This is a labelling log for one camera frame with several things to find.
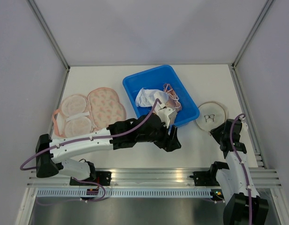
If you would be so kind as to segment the floral mesh laundry bag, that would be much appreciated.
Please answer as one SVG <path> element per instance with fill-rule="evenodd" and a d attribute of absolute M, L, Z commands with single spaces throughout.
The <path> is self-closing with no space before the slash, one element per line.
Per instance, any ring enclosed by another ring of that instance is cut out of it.
<path fill-rule="evenodd" d="M 126 110 L 116 91 L 107 87 L 87 96 L 68 96 L 52 115 L 54 133 L 61 138 L 87 135 L 122 120 L 126 120 Z"/>

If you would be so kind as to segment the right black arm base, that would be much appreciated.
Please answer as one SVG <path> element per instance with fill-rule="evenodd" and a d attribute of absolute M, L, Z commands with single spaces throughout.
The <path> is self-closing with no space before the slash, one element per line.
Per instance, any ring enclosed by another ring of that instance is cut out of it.
<path fill-rule="evenodd" d="M 211 176 L 210 171 L 193 172 L 192 179 L 196 187 L 218 187 L 219 183 Z"/>

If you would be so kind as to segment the white satin bra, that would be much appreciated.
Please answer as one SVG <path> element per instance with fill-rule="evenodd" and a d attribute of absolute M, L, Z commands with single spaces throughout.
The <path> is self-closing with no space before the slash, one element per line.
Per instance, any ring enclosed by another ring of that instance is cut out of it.
<path fill-rule="evenodd" d="M 156 99 L 165 104 L 169 100 L 169 95 L 161 90 L 142 88 L 136 96 L 135 105 L 137 107 L 152 107 Z"/>

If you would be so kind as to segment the white mesh laundry bag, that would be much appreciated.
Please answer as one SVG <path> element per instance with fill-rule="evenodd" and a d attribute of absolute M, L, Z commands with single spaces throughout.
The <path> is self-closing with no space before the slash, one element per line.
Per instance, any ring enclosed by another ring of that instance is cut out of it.
<path fill-rule="evenodd" d="M 207 101 L 199 107 L 200 115 L 195 120 L 196 125 L 205 132 L 222 125 L 228 118 L 228 108 L 217 101 Z"/>

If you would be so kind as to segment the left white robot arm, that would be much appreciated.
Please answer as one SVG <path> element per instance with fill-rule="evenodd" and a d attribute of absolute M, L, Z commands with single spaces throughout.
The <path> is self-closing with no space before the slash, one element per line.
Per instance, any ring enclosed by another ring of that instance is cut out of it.
<path fill-rule="evenodd" d="M 152 110 L 138 119 L 128 119 L 110 124 L 108 127 L 77 138 L 52 139 L 49 134 L 41 135 L 33 158 L 37 178 L 64 175 L 70 185 L 109 185 L 110 175 L 101 178 L 92 162 L 77 161 L 76 156 L 97 152 L 132 148 L 137 143 L 153 143 L 166 152 L 180 149 L 178 128 L 171 125 L 176 110 L 155 103 Z"/>

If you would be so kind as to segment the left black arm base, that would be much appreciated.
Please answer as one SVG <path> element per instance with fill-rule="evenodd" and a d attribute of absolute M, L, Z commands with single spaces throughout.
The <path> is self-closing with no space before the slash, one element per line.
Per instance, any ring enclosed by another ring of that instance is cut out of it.
<path fill-rule="evenodd" d="M 110 171 L 98 171 L 96 172 L 96 178 L 89 177 L 83 181 L 76 181 L 74 178 L 70 178 L 70 186 L 96 186 L 95 183 L 98 183 L 102 186 L 110 186 L 111 184 L 111 175 Z"/>

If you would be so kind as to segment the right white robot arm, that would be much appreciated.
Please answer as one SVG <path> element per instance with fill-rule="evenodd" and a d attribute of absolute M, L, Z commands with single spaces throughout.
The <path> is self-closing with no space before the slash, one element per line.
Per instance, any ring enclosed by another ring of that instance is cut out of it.
<path fill-rule="evenodd" d="M 249 172 L 247 149 L 240 142 L 243 118 L 245 114 L 242 113 L 211 130 L 225 162 L 215 161 L 211 165 L 208 180 L 221 187 L 226 204 L 223 211 L 225 225 L 263 225 L 269 204 L 260 197 Z"/>

